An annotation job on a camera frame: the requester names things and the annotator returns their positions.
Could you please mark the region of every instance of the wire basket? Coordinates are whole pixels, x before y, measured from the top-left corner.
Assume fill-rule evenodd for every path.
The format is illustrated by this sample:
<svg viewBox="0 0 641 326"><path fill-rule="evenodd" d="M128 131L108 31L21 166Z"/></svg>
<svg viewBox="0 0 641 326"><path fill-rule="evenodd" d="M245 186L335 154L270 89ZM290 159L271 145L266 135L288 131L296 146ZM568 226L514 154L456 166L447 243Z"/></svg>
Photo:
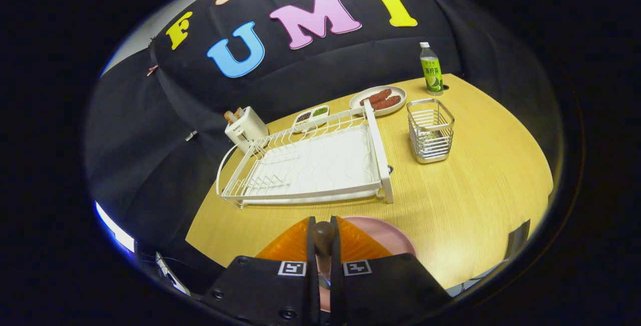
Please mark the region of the wire basket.
<svg viewBox="0 0 641 326"><path fill-rule="evenodd" d="M444 160L454 139L454 116L434 98L407 103L414 155L420 163Z"/></svg>

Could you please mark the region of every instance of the pink letter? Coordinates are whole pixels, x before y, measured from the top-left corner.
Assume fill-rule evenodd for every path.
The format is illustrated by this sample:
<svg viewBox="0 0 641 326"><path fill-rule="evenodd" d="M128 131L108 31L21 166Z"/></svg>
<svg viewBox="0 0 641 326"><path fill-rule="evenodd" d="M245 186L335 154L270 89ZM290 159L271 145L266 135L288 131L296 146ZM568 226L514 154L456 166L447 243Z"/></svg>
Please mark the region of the pink letter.
<svg viewBox="0 0 641 326"><path fill-rule="evenodd" d="M330 31L334 34L348 33L361 28L346 11L340 0L314 0L314 11L309 13L303 9L286 5L269 14L270 18L281 21L284 29L291 37L289 48L297 50L313 41L311 36L302 33L303 27L321 38L325 37L325 18L332 23Z"/></svg>

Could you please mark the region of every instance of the wooden table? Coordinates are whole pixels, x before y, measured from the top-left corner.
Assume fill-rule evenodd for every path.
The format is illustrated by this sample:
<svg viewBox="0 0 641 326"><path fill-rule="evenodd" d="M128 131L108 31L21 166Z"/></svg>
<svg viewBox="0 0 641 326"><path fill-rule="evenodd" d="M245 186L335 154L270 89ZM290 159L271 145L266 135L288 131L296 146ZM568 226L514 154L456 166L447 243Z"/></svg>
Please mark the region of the wooden table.
<svg viewBox="0 0 641 326"><path fill-rule="evenodd" d="M443 82L449 89L438 99L455 117L446 160L419 164L414 159L405 106L376 119L394 167L394 203L370 197L239 210L217 196L214 185L186 241L227 266L238 255L256 255L305 217L329 221L331 215L370 216L403 230L419 261L444 288L495 266L503 260L511 231L530 220L531 234L541 222L552 191L551 171L535 139L503 106L453 75L444 75ZM391 86L405 89L407 102L430 98L424 78ZM332 113L345 111L352 96L322 104L329 104ZM295 116L269 123L270 133L291 127ZM241 158L236 150L222 179L229 178Z"/></svg>

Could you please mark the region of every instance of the wire rack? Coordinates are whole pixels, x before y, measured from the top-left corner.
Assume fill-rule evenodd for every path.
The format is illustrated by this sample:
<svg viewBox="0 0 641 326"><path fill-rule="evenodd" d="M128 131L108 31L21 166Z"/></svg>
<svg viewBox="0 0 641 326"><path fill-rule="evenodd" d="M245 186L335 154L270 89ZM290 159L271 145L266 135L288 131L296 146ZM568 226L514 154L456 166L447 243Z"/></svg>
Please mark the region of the wire rack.
<svg viewBox="0 0 641 326"><path fill-rule="evenodd" d="M309 203L377 195L392 203L387 158L368 104L253 141L220 191L242 209L251 203Z"/></svg>
<svg viewBox="0 0 641 326"><path fill-rule="evenodd" d="M420 163L444 160L454 139L454 117L433 98L407 103L414 156Z"/></svg>

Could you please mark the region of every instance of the light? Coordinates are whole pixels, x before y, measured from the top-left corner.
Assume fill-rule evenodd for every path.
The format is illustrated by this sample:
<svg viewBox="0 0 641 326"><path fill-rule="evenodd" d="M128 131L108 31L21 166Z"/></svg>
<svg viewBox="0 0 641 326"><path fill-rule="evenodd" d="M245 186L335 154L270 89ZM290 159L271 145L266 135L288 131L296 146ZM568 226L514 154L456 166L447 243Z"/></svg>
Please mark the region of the light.
<svg viewBox="0 0 641 326"><path fill-rule="evenodd" d="M109 227L109 229L114 233L115 239L120 242L122 246L125 246L129 251L134 252L133 237L127 235L126 232L119 228L119 226L116 225L114 221L109 218L109 216L107 216L98 202L96 202L96 210L98 211L100 218L102 218L103 222L105 222L105 225L107 225L107 227Z"/></svg>

